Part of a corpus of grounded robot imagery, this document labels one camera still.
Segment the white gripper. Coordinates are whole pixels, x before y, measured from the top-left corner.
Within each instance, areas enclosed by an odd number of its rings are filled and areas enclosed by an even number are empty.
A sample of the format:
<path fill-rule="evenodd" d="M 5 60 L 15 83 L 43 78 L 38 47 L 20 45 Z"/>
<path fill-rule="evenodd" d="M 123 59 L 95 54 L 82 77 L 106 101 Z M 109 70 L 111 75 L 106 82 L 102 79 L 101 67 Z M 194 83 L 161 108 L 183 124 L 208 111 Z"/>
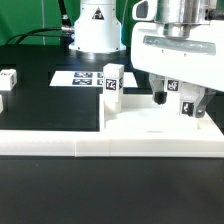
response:
<path fill-rule="evenodd" d="M 154 102 L 166 103 L 163 76 L 204 86 L 188 112 L 202 118 L 215 90 L 224 92 L 224 10 L 217 0 L 140 0 L 132 17 L 131 61 L 150 73 Z"/>

